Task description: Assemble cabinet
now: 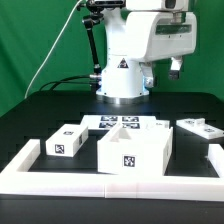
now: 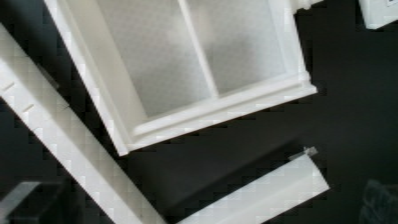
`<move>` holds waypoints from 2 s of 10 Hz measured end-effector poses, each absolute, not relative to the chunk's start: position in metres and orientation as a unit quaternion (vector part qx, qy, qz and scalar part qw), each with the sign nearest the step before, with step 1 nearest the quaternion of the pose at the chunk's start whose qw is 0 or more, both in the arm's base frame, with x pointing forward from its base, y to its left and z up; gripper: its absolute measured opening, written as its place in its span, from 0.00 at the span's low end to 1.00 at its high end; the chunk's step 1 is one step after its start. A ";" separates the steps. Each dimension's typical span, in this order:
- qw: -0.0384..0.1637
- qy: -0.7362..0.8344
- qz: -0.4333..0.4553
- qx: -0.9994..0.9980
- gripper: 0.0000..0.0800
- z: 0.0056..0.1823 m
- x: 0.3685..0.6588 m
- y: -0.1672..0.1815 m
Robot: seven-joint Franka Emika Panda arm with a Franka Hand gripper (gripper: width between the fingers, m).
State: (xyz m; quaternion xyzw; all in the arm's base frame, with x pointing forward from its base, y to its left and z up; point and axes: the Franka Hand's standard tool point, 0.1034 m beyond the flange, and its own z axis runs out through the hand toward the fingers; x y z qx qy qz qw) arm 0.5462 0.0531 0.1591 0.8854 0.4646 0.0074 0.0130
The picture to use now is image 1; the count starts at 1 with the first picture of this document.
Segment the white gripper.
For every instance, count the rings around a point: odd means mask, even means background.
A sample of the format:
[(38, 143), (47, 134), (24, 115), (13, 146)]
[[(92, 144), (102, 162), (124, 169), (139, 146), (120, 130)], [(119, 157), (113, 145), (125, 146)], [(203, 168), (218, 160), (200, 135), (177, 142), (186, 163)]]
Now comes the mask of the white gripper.
[[(187, 13), (184, 23), (171, 23), (171, 15), (155, 17), (145, 45), (144, 61), (171, 58), (169, 78), (177, 80), (183, 64), (183, 55), (191, 54), (196, 47), (197, 21), (193, 13)], [(142, 63), (144, 86), (153, 88), (155, 77), (151, 63)]]

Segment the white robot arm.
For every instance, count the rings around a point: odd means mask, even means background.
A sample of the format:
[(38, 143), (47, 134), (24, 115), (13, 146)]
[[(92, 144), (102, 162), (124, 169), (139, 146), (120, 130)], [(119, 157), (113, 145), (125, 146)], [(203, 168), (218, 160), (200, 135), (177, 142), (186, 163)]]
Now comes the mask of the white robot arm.
[(170, 59), (169, 77), (180, 75), (183, 57), (196, 47), (197, 21), (189, 0), (124, 0), (129, 11), (104, 7), (107, 65), (101, 73), (97, 98), (128, 104), (148, 98), (154, 86), (153, 63)]

